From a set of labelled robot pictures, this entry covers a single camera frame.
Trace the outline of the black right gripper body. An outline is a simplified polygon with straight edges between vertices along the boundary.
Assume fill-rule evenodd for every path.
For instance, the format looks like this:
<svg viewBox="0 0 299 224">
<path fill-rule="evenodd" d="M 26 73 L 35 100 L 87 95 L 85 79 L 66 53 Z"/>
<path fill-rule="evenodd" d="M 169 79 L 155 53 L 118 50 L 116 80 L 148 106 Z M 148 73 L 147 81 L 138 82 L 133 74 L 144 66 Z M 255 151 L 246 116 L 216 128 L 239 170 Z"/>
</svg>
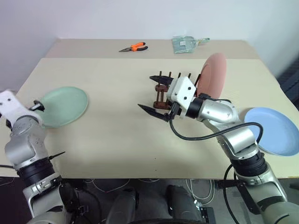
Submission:
<svg viewBox="0 0 299 224">
<path fill-rule="evenodd" d="M 168 113 L 165 113 L 165 119 L 166 120 L 173 120 L 176 116 L 180 116 L 182 112 L 182 109 L 180 107 L 180 104 L 177 102 L 174 102 L 170 106 L 170 110 Z"/>
</svg>

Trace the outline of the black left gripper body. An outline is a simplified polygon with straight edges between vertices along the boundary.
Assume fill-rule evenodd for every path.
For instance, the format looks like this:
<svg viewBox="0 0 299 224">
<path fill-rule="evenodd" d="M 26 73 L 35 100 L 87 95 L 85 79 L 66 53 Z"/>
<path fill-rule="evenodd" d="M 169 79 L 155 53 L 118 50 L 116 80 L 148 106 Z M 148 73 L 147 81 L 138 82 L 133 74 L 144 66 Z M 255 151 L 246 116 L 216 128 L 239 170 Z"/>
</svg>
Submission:
<svg viewBox="0 0 299 224">
<path fill-rule="evenodd" d="M 40 101 L 34 100 L 33 103 L 34 105 L 29 108 L 31 111 L 39 110 L 43 112 L 45 110 L 44 105 Z"/>
</svg>

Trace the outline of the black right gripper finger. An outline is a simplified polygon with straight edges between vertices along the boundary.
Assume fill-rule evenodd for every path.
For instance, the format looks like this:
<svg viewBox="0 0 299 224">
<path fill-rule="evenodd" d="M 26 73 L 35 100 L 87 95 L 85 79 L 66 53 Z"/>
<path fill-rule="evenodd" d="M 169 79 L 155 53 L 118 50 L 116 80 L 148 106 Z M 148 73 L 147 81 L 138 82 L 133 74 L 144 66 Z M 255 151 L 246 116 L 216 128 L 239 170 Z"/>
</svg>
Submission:
<svg viewBox="0 0 299 224">
<path fill-rule="evenodd" d="M 173 78 L 169 76 L 150 76 L 149 78 L 162 85 L 170 85 L 173 81 Z"/>
<path fill-rule="evenodd" d="M 137 104 L 140 108 L 142 108 L 147 114 L 155 117 L 155 118 L 158 118 L 158 119 L 161 119 L 165 122 L 168 122 L 169 121 L 169 115 L 168 113 L 165 113 L 165 114 L 161 114 L 159 112 L 156 111 L 156 109 L 154 108 L 151 108 L 149 106 L 146 106 L 146 105 L 142 105 L 142 104 Z"/>
</svg>

